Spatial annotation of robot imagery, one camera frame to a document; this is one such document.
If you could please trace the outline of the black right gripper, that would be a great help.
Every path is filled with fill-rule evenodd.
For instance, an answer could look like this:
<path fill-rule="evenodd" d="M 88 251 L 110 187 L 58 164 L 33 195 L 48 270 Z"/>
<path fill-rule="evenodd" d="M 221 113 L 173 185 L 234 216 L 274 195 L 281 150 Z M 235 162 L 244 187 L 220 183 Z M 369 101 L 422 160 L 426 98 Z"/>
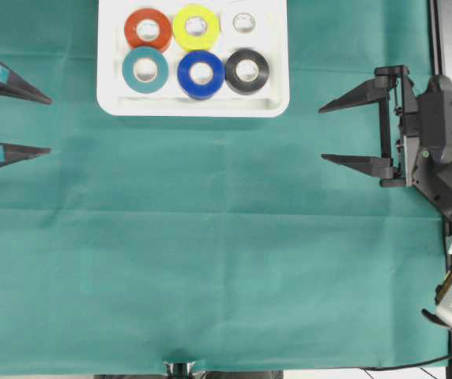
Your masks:
<path fill-rule="evenodd" d="M 420 132 L 418 104 L 413 91 L 413 82 L 407 66 L 384 66 L 374 71 L 375 78 L 365 81 L 343 96 L 333 99 L 321 107 L 319 114 L 338 111 L 350 107 L 379 103 L 382 157 L 341 156 L 321 154 L 332 163 L 351 168 L 371 177 L 380 178 L 382 188 L 413 186 L 416 182 L 417 155 L 420 152 Z M 394 114 L 398 117 L 399 138 L 396 143 L 398 166 L 387 158 L 390 144 L 387 142 L 389 126 L 387 106 L 390 92 L 394 92 Z"/>

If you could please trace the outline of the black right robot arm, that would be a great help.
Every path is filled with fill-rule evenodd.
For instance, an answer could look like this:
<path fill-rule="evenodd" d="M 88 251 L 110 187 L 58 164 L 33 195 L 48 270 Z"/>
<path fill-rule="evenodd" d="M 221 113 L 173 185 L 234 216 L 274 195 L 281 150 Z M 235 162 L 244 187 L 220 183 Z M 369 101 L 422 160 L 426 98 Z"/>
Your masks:
<path fill-rule="evenodd" d="M 323 159 L 379 178 L 383 188 L 415 187 L 452 222 L 452 81 L 430 77 L 416 94 L 407 66 L 384 66 L 321 113 L 376 104 L 380 156 L 325 154 Z"/>

